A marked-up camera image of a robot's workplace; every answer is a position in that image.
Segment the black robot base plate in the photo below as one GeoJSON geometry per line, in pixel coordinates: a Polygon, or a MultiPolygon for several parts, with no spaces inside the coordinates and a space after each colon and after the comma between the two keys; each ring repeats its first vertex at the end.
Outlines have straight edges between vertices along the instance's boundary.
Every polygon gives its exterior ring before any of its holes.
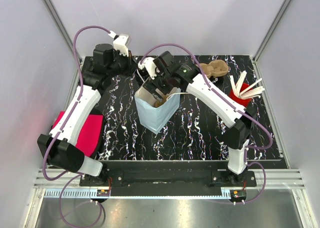
{"type": "Polygon", "coordinates": [[[86,175],[80,186],[111,185],[112,197],[205,198],[221,188],[256,187],[253,171],[235,175],[226,161],[104,161],[102,178],[86,175]]]}

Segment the brown cardboard cup carrier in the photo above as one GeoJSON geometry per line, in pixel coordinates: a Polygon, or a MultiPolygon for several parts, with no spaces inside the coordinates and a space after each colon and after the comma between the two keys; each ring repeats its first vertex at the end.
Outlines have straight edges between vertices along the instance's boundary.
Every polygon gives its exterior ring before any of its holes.
{"type": "Polygon", "coordinates": [[[157,100],[154,104],[155,108],[160,107],[161,105],[163,105],[165,102],[167,102],[169,99],[171,98],[171,95],[164,95],[163,98],[159,101],[157,100]]]}

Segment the light blue paper bag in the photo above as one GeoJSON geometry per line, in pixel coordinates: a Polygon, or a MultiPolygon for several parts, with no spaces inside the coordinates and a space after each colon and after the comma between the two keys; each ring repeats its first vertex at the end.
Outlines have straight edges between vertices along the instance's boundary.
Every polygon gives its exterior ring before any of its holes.
{"type": "Polygon", "coordinates": [[[156,107],[157,99],[144,87],[140,87],[134,100],[139,122],[154,134],[158,134],[180,106],[181,89],[173,88],[168,95],[163,95],[164,103],[156,107]]]}

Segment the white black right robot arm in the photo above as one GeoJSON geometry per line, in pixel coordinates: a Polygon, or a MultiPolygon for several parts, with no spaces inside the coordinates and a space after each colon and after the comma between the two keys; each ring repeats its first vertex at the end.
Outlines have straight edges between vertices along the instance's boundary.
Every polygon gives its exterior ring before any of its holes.
{"type": "Polygon", "coordinates": [[[202,75],[196,64],[191,61],[180,63],[168,51],[156,58],[143,59],[138,63],[138,68],[147,71],[149,77],[143,87],[157,100],[173,88],[179,88],[200,99],[219,116],[227,127],[222,135],[228,147],[227,180],[233,186],[244,182],[247,167],[245,146],[249,143],[256,119],[255,110],[246,111],[243,105],[232,100],[202,75]]]}

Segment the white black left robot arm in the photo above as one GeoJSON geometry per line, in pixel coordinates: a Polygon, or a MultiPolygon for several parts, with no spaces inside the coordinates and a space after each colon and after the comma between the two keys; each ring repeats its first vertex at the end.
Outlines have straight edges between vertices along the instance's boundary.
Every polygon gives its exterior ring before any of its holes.
{"type": "Polygon", "coordinates": [[[80,84],[64,115],[48,135],[41,134],[37,144],[47,164],[66,172],[90,175],[98,186],[108,174],[103,164],[76,147],[79,134],[92,109],[117,75],[130,76],[137,68],[126,44],[98,44],[93,55],[81,64],[80,84]]]}

